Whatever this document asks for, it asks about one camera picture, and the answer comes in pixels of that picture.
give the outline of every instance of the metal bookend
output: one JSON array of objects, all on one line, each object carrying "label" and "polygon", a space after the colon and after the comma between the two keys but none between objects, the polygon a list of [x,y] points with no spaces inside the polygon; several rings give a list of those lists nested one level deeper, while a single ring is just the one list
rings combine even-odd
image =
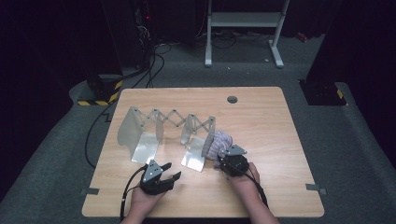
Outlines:
[{"label": "metal bookend", "polygon": [[153,109],[146,116],[137,107],[132,106],[118,133],[119,144],[127,146],[131,151],[131,161],[149,163],[154,159],[158,145],[162,141],[163,121],[159,116],[159,110]]},{"label": "metal bookend", "polygon": [[[187,152],[181,161],[182,165],[202,172],[205,164],[205,156],[215,137],[215,126],[215,117],[209,117],[207,121],[202,123],[192,114],[187,116],[180,140],[181,144],[187,148]],[[206,139],[204,140],[198,136],[194,136],[190,141],[191,135],[201,128],[208,132]]]}]

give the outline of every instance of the crumpled cloth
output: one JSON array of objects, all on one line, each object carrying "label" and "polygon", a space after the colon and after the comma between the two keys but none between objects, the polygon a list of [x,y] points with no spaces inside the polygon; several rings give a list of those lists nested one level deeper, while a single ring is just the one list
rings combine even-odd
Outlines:
[{"label": "crumpled cloth", "polygon": [[233,144],[233,139],[230,135],[224,133],[223,131],[217,131],[215,133],[215,138],[212,145],[207,152],[206,157],[215,162],[214,167],[219,169],[220,162],[218,156],[224,158],[224,151]]}]

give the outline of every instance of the black cable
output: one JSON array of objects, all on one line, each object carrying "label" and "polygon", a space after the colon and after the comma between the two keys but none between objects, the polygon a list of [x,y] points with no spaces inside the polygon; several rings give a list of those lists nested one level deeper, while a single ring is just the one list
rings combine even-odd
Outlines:
[{"label": "black cable", "polygon": [[198,34],[195,36],[195,38],[198,37],[199,34],[200,34],[200,33],[202,32],[202,30],[204,29],[205,19],[206,19],[206,10],[204,10],[204,16],[203,16],[203,18],[202,18],[201,28],[199,29]]},{"label": "black cable", "polygon": [[136,185],[136,186],[134,186],[133,188],[128,189],[128,191],[126,191],[126,193],[129,193],[129,191],[131,191],[131,190],[133,190],[133,189],[135,189],[135,188],[139,188],[139,187],[140,187],[139,185]]},{"label": "black cable", "polygon": [[229,49],[230,47],[232,47],[232,46],[236,43],[236,37],[235,37],[234,34],[231,34],[231,37],[229,37],[229,38],[224,38],[224,37],[225,37],[225,36],[220,36],[219,39],[220,39],[220,40],[232,40],[233,43],[231,43],[231,45],[229,45],[229,46],[221,47],[221,46],[215,45],[215,43],[212,42],[212,46],[213,46],[214,48],[216,48],[216,49]]},{"label": "black cable", "polygon": [[[268,35],[264,39],[261,39],[265,35],[239,35],[237,36],[237,41],[238,42],[260,42],[269,39],[273,35]],[[242,37],[255,37],[254,39],[243,39]]]},{"label": "black cable", "polygon": [[136,77],[136,76],[139,76],[140,74],[146,72],[147,70],[148,70],[147,67],[146,68],[142,68],[141,70],[139,70],[137,72],[134,72],[132,74],[129,74],[129,75],[126,75],[126,76],[123,76],[123,77],[114,78],[114,80],[112,80],[112,81],[123,81],[123,80],[125,80],[127,78]]},{"label": "black cable", "polygon": [[146,74],[143,75],[139,80],[137,80],[137,82],[131,87],[131,89],[135,88],[143,80],[143,78],[145,78],[149,74],[149,71],[152,69],[153,66],[154,66],[154,63],[151,64],[151,66],[149,67]]},{"label": "black cable", "polygon": [[148,87],[149,83],[151,84],[151,87],[153,87],[153,85],[152,85],[152,79],[154,79],[154,78],[158,75],[158,73],[160,73],[160,71],[163,70],[163,67],[165,66],[165,59],[163,58],[163,56],[158,55],[158,54],[154,54],[154,59],[155,59],[156,56],[159,57],[159,58],[161,58],[161,60],[163,60],[163,64],[162,64],[161,67],[157,70],[157,72],[156,72],[152,77],[150,77],[150,80],[148,81],[148,84],[146,85],[146,88]]},{"label": "black cable", "polygon": [[162,47],[162,46],[168,46],[169,47],[169,49],[168,50],[166,50],[166,51],[164,51],[164,52],[161,52],[161,53],[156,53],[156,54],[165,54],[165,53],[167,53],[167,52],[169,52],[169,51],[171,51],[171,49],[172,49],[172,45],[170,45],[170,44],[168,44],[168,43],[165,43],[165,44],[161,44],[161,45],[158,45],[157,47],[155,47],[155,49],[157,49],[157,48],[159,48],[159,47]]},{"label": "black cable", "polygon": [[234,40],[236,39],[236,35],[233,34],[232,31],[228,31],[227,33],[222,33],[221,35],[215,36],[220,40]]},{"label": "black cable", "polygon": [[253,181],[254,185],[256,186],[256,189],[259,191],[260,197],[262,198],[262,202],[265,204],[265,206],[268,207],[267,197],[265,196],[264,189],[262,188],[262,186],[260,185],[260,183],[258,183],[258,182],[256,181],[256,178],[254,178],[253,172],[251,172],[250,168],[249,168],[249,170],[250,170],[250,172],[252,173],[253,177],[251,177],[250,175],[247,175],[246,173],[243,173],[242,171],[240,171],[238,168],[234,167],[234,166],[231,165],[231,164],[230,164],[229,166],[233,167],[233,169],[234,169],[237,173],[239,173],[240,175],[245,175],[245,176],[247,176],[247,178],[249,178],[251,181]]},{"label": "black cable", "polygon": [[95,169],[96,166],[93,165],[92,162],[90,161],[90,159],[88,158],[88,140],[90,139],[90,135],[91,135],[92,128],[93,128],[93,126],[95,125],[96,121],[99,120],[99,118],[100,118],[102,115],[107,115],[107,117],[106,117],[106,122],[108,122],[108,114],[105,114],[105,112],[106,112],[112,105],[114,105],[117,101],[118,101],[118,99],[115,100],[115,101],[113,102],[113,104],[108,105],[108,106],[98,115],[98,117],[96,117],[96,119],[93,121],[93,123],[92,123],[92,125],[91,125],[91,128],[90,128],[90,130],[88,131],[87,136],[86,136],[86,138],[85,138],[85,146],[84,146],[85,160],[87,161],[87,163],[88,163],[93,169]]},{"label": "black cable", "polygon": [[125,201],[126,201],[126,196],[128,195],[128,188],[129,185],[131,184],[132,180],[134,179],[134,177],[140,172],[140,171],[144,171],[146,170],[148,167],[147,164],[145,164],[144,166],[140,167],[136,172],[134,172],[134,174],[131,176],[131,178],[129,179],[128,183],[125,186],[125,190],[122,193],[122,201],[121,201],[121,207],[120,207],[120,222],[123,221],[124,219],[124,210],[125,210]]}]

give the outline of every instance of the yellow and black tape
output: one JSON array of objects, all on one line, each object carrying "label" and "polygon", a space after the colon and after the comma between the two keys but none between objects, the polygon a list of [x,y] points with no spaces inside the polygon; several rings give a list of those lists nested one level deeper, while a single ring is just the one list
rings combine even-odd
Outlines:
[{"label": "yellow and black tape", "polygon": [[114,86],[114,89],[107,93],[106,99],[78,99],[79,105],[111,105],[119,98],[119,91],[122,81],[119,81]]}]

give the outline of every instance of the hand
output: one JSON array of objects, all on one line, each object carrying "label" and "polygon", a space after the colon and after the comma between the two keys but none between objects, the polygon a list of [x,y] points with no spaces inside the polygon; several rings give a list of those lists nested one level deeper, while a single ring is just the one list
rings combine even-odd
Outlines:
[{"label": "hand", "polygon": [[[247,171],[247,175],[251,176],[253,179],[256,179],[257,183],[260,183],[260,174],[253,162],[249,163],[249,171]],[[260,199],[260,194],[256,188],[256,185],[247,176],[242,175],[231,177],[227,175],[227,179],[230,180],[233,189],[242,201],[247,200],[248,198]]]},{"label": "hand", "polygon": [[121,223],[141,223],[165,193],[166,192],[157,195],[149,195],[141,188],[135,188],[131,197],[131,209],[129,210],[128,216]]},{"label": "hand", "polygon": [[[257,183],[260,183],[260,175],[253,162],[249,163],[247,175],[255,179]],[[260,193],[251,179],[245,175],[234,177],[227,176],[227,179],[230,180],[234,191],[247,209],[252,224],[279,223],[268,207],[262,202]]]}]

